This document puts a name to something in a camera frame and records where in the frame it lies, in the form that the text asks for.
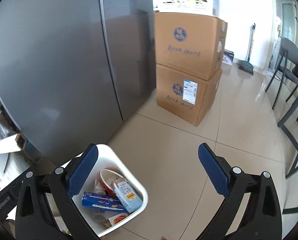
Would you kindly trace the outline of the blue white snack package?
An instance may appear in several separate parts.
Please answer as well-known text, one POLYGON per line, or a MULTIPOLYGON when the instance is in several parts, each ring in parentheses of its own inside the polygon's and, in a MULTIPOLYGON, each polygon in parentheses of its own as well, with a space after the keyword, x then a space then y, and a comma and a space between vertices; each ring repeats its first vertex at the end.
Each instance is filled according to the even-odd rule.
POLYGON ((127 209, 122 205, 122 203, 116 196, 107 196, 106 194, 84 192, 81 204, 84 207, 102 211, 128 213, 127 209))

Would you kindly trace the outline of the clear plastic bag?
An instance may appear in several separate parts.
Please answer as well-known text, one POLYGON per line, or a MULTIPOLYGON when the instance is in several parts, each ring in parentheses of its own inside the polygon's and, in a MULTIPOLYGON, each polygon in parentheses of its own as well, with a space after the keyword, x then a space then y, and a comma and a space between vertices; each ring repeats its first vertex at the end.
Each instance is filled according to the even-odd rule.
POLYGON ((94 181, 93 193, 107 195, 104 184, 98 179, 95 179, 94 181))

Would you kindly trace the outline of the white orange wrapper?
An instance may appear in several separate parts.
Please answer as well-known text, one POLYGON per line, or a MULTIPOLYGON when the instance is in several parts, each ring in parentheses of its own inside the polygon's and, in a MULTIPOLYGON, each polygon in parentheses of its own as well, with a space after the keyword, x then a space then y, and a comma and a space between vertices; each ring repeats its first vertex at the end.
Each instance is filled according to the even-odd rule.
POLYGON ((120 221, 124 220, 129 216, 129 213, 118 213, 117 215, 113 215, 107 219, 107 226, 111 227, 118 224, 120 221))

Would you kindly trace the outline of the red instant noodle cup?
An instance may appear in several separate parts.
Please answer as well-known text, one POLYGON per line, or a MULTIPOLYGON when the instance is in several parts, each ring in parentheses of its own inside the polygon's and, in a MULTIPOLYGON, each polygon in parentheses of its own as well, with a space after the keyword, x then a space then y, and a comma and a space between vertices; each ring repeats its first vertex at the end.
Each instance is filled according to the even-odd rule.
POLYGON ((100 170, 99 172, 99 175, 100 175, 100 178, 101 178, 101 181, 105 187, 105 190, 107 191, 107 193, 109 195, 114 195, 115 192, 114 192, 114 187, 113 187, 113 181, 127 181, 124 176, 122 176, 121 174, 119 174, 118 172, 116 171, 113 171, 113 170, 110 170, 110 169, 102 169, 100 170))

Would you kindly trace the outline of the blue milk carton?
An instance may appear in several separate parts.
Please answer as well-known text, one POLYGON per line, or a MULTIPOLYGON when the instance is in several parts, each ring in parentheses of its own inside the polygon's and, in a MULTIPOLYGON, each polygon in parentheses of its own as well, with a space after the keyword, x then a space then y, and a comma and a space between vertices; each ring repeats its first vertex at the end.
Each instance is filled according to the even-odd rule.
POLYGON ((113 181, 114 192, 128 213, 136 211, 142 205, 142 199, 127 181, 113 181))

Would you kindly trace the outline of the white trash bin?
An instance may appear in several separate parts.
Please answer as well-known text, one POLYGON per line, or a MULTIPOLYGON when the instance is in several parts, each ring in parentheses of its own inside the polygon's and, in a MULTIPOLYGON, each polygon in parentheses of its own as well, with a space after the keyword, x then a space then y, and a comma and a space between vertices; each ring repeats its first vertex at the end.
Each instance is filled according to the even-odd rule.
POLYGON ((107 145, 90 144, 49 179, 56 206, 74 239, 100 239, 148 204, 140 182, 107 145))

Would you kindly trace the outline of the lower cardboard box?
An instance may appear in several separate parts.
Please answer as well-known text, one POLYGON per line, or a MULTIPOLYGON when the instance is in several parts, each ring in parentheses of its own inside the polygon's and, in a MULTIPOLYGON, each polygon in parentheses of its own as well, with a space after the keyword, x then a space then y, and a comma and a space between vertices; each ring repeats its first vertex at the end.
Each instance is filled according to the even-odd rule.
POLYGON ((222 70, 208 81, 160 64, 156 74, 158 106, 199 126, 214 102, 222 70))

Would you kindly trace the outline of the cardboard box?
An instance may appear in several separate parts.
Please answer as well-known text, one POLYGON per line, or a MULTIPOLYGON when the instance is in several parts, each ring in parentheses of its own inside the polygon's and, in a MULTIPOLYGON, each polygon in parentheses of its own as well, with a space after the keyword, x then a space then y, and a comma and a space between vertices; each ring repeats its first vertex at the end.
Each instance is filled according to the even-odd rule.
POLYGON ((214 16, 155 12, 156 62, 209 80, 221 68, 227 27, 214 16))
POLYGON ((199 126, 214 102, 222 70, 208 81, 160 64, 156 74, 158 106, 199 126))

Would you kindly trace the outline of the dark grey chair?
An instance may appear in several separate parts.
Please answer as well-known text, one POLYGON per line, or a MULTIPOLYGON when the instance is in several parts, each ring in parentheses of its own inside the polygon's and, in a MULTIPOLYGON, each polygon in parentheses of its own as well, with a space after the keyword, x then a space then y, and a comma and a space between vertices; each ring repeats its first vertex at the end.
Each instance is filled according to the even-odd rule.
POLYGON ((272 106, 272 110, 274 110, 276 103, 279 99, 282 85, 284 83, 284 79, 288 79, 289 81, 292 81, 295 84, 295 88, 292 90, 286 102, 291 98, 291 96, 298 89, 298 48, 291 40, 289 40, 286 37, 283 37, 281 39, 279 55, 275 65, 275 71, 268 86, 265 89, 265 92, 267 92, 267 90, 269 89, 278 71, 282 73, 282 76, 281 76, 278 92, 276 94, 276 97, 272 106))

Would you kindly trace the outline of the broom with teal head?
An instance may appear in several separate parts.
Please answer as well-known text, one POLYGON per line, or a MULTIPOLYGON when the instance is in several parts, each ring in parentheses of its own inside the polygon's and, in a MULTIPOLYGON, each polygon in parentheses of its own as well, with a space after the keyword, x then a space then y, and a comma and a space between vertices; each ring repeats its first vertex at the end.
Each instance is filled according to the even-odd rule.
POLYGON ((249 39, 249 44, 248 44, 248 51, 247 51, 247 56, 245 60, 242 60, 238 63, 238 68, 248 74, 253 75, 254 74, 254 67, 250 63, 250 57, 252 53, 252 47, 253 47, 253 41, 254 41, 254 32, 255 32, 255 27, 256 24, 253 23, 253 25, 250 28, 250 39, 249 39))

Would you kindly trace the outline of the grey refrigerator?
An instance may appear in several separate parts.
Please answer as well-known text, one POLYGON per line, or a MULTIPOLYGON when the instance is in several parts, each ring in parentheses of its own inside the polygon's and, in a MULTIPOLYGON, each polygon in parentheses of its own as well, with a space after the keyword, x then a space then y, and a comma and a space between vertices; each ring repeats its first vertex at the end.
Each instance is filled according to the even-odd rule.
POLYGON ((155 87, 152 0, 0 0, 0 102, 53 163, 107 142, 155 87))

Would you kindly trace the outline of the upper cardboard box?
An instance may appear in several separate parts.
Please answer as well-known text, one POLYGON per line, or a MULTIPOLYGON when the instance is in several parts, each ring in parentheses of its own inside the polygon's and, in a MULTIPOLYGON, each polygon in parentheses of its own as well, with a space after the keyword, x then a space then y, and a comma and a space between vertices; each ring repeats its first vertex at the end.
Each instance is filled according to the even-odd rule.
POLYGON ((221 68, 227 27, 214 16, 155 12, 156 62, 209 80, 221 68))

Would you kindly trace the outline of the small box by wall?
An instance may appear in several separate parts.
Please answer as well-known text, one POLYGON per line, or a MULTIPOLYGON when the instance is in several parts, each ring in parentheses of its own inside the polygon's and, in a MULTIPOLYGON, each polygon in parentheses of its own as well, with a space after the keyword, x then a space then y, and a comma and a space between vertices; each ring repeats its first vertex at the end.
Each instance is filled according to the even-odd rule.
POLYGON ((234 52, 230 50, 224 50, 222 63, 231 66, 234 61, 234 52))

